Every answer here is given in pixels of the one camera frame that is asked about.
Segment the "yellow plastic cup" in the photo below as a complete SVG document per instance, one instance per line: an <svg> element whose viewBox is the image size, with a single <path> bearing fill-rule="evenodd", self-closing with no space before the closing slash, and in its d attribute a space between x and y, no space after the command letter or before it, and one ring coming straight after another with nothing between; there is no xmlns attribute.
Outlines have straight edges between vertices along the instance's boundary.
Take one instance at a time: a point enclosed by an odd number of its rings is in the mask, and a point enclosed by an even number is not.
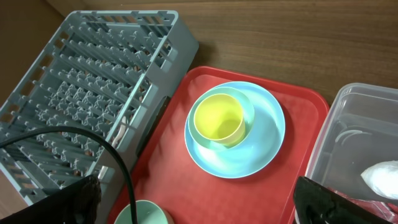
<svg viewBox="0 0 398 224"><path fill-rule="evenodd" d="M201 137L226 147L239 144L246 133L243 106L224 93L208 96L199 103L193 122Z"/></svg>

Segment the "red plastic tray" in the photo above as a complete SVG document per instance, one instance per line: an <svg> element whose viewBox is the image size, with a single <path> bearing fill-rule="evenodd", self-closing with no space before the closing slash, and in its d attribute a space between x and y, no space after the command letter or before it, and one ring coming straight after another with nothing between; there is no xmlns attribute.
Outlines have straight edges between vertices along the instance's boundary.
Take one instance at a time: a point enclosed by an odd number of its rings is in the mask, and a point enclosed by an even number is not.
<svg viewBox="0 0 398 224"><path fill-rule="evenodd" d="M230 81L255 83L279 101L286 120L284 143L270 164L242 179L222 179L199 168L184 141L184 124L195 100ZM138 200L150 200L175 223L292 223L293 192L304 175L329 106L301 86L213 67L197 67L183 78L131 177Z"/></svg>

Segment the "white napkin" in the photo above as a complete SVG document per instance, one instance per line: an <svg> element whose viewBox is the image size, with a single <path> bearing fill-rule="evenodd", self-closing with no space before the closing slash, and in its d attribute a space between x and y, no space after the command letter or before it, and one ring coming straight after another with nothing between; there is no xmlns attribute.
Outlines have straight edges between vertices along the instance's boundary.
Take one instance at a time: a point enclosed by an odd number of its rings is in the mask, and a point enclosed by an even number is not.
<svg viewBox="0 0 398 224"><path fill-rule="evenodd" d="M380 162L368 167L361 177L374 193L397 200L397 161Z"/></svg>

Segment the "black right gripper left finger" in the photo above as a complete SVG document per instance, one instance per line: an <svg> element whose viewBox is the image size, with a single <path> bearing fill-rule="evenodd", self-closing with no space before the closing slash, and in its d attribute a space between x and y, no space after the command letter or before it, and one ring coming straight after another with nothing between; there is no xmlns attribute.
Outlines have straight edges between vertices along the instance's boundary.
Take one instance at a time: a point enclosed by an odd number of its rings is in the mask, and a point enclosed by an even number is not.
<svg viewBox="0 0 398 224"><path fill-rule="evenodd" d="M100 201L100 182L97 177L89 175L1 219L1 224L94 223Z"/></svg>

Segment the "light blue plate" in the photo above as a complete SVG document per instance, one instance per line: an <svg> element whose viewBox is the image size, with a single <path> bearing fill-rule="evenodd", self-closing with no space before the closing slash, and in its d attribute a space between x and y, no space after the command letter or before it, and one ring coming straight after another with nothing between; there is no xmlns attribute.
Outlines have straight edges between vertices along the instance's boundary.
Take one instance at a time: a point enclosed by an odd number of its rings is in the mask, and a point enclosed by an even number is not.
<svg viewBox="0 0 398 224"><path fill-rule="evenodd" d="M212 93L235 96L253 112L245 112L244 139L233 147L225 147L203 139L195 130L194 109ZM285 117L280 103L265 88L250 82L227 82L208 90L200 96L187 115L184 138L187 151L205 172L225 178L237 179L263 169L279 152L285 136Z"/></svg>

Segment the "white plastic fork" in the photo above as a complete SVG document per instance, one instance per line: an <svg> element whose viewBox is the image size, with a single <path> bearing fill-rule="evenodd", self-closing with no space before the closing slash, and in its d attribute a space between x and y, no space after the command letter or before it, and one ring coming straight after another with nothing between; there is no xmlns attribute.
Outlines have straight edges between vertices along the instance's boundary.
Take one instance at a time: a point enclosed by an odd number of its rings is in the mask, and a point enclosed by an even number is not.
<svg viewBox="0 0 398 224"><path fill-rule="evenodd" d="M116 137L113 139L113 141L112 141L112 143L111 143L111 145L112 145L115 149L117 148L117 146L118 146L118 144L119 144L119 141L122 139L122 137L124 136L124 133L126 132L126 126L124 125L124 124L126 123L126 121L127 121L127 119L126 119L126 117L124 116L124 117L122 118L121 125L120 125L119 131L118 131L118 134L116 135Z"/></svg>

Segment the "clear plastic bin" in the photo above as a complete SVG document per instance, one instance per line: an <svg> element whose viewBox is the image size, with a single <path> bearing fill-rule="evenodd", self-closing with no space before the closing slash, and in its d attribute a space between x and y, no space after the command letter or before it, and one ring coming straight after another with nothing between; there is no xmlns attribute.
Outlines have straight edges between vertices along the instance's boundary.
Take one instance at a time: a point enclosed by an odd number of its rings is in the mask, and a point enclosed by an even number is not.
<svg viewBox="0 0 398 224"><path fill-rule="evenodd" d="M361 200L397 205L374 193L361 173L397 160L397 90L350 83L338 92L318 135L305 176Z"/></svg>

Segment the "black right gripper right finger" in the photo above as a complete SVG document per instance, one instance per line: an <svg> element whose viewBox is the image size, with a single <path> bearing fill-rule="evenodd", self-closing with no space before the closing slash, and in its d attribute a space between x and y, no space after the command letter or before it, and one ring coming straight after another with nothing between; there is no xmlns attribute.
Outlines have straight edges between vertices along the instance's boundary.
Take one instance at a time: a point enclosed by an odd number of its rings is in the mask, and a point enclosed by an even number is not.
<svg viewBox="0 0 398 224"><path fill-rule="evenodd" d="M296 181L294 205L299 224L392 224L304 176Z"/></svg>

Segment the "red snack wrapper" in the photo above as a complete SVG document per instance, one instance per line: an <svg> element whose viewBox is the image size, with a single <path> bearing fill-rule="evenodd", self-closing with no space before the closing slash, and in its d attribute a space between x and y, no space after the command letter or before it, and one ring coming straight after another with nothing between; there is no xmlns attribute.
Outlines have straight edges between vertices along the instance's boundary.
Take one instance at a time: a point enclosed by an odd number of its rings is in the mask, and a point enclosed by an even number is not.
<svg viewBox="0 0 398 224"><path fill-rule="evenodd" d="M379 202L373 200L361 200L355 199L347 196L346 194L339 192L335 189L329 188L333 193L338 194L339 196L353 202L357 206L367 210L368 212L373 213L393 224L397 224L397 205L387 202Z"/></svg>

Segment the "mint green bowl on plate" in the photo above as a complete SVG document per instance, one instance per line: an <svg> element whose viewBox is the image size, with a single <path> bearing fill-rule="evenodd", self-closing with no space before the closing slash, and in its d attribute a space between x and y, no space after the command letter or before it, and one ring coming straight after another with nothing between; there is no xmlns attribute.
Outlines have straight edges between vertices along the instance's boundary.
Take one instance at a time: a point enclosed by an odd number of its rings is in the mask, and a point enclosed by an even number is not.
<svg viewBox="0 0 398 224"><path fill-rule="evenodd" d="M228 149L231 147L226 147L226 146L223 146L221 144L215 143L213 141L210 141L210 140L207 140L207 139L201 137L200 134L198 133L198 131L194 127L193 115L194 115L194 112L195 112L197 106L199 105L199 103L201 103L206 97L214 95L214 94L218 94L218 93L224 93L224 94L228 94L228 95L235 97L243 106L244 122L246 125L246 133L245 133L244 138L249 134L249 132L253 126L254 118L255 118L255 109L254 109L253 103L251 103L250 99L242 91L238 90L237 88L228 87L228 86L219 86L219 87L212 88L212 89L208 90L207 92L205 92L204 94L202 94L202 96L200 96L199 99L197 99L196 102L194 102L194 104L188 114L187 129L188 129L190 136L193 138L193 140L196 143L198 143L202 147L205 147L207 149L212 149L214 151L222 151L222 150L225 150L225 149Z"/></svg>

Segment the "grey dishwasher rack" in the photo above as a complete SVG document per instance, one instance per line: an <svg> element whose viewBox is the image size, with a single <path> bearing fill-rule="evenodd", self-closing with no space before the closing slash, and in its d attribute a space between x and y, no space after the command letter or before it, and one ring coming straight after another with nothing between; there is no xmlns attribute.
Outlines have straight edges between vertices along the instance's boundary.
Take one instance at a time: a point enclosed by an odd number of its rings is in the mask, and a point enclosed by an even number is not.
<svg viewBox="0 0 398 224"><path fill-rule="evenodd" d="M133 168L163 101L198 50L176 11L73 11L1 107L1 139L49 126L90 130ZM123 185L114 159L93 140L48 133L1 150L1 171L28 205L88 176L101 182L105 223Z"/></svg>

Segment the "mint green food bowl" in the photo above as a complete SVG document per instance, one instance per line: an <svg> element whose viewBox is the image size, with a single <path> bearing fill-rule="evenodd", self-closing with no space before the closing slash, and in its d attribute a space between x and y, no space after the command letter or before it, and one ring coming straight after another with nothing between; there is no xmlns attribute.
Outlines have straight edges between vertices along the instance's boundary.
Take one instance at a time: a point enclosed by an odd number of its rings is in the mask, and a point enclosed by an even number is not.
<svg viewBox="0 0 398 224"><path fill-rule="evenodd" d="M174 224L170 214L149 200L136 201L136 218L141 224ZM114 224L132 224L131 205L125 206Z"/></svg>

